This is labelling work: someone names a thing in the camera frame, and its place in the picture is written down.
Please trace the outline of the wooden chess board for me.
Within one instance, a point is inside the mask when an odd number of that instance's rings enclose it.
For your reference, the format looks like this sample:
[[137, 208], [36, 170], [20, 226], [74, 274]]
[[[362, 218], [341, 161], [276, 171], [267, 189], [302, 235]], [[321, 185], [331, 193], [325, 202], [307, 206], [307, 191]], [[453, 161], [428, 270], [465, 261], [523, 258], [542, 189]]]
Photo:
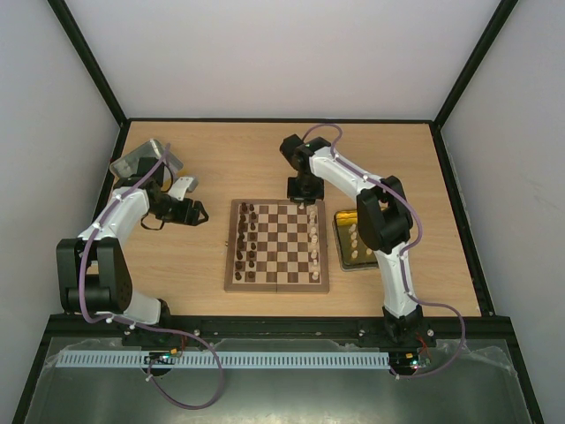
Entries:
[[230, 204], [226, 292], [329, 292], [325, 203], [287, 200]]

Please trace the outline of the silver metal tin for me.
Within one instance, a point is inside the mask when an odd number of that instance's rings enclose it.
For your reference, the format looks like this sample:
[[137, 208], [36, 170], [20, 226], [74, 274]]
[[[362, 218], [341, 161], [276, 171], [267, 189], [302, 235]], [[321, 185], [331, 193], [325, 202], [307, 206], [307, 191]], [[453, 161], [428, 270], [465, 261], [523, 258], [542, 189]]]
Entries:
[[[150, 139], [128, 154], [122, 155], [109, 166], [111, 173], [117, 178], [127, 178], [133, 176], [139, 168], [139, 163], [148, 163], [152, 167], [156, 161], [165, 154], [165, 146], [156, 139]], [[164, 159], [174, 174], [184, 168], [183, 162], [176, 157], [172, 149], [169, 148]]]

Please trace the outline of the gold tin with pieces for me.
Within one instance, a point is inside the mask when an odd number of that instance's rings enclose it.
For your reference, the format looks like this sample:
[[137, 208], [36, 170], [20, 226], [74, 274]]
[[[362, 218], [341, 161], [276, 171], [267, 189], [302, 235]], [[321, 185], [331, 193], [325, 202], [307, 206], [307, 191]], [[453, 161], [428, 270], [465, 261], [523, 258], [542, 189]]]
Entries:
[[355, 209], [337, 211], [333, 217], [336, 251], [343, 271], [377, 269], [376, 256], [360, 237]]

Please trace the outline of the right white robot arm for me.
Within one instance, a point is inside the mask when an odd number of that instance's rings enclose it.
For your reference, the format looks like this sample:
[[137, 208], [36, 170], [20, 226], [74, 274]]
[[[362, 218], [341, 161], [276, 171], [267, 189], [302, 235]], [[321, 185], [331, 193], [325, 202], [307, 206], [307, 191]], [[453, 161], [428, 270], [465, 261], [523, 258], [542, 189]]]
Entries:
[[290, 200], [322, 199], [328, 182], [356, 202], [358, 235], [373, 250], [383, 283], [386, 338], [393, 345], [406, 345], [415, 337], [423, 312], [411, 281], [408, 244], [413, 220], [402, 183], [363, 170], [321, 137], [305, 142], [293, 134], [279, 150], [297, 172], [288, 179]]

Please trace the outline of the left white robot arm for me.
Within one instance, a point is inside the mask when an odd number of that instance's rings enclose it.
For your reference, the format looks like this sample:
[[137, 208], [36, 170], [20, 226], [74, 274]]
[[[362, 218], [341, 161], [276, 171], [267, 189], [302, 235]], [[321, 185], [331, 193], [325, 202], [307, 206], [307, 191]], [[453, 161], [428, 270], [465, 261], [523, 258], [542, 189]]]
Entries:
[[198, 226], [208, 221], [203, 204], [187, 196], [197, 179], [177, 177], [171, 157], [169, 151], [142, 156], [130, 176], [117, 180], [108, 204], [90, 226], [57, 244], [59, 294], [66, 313], [81, 314], [88, 323], [136, 327], [160, 322], [167, 305], [134, 289], [123, 245], [147, 216], [161, 225]]

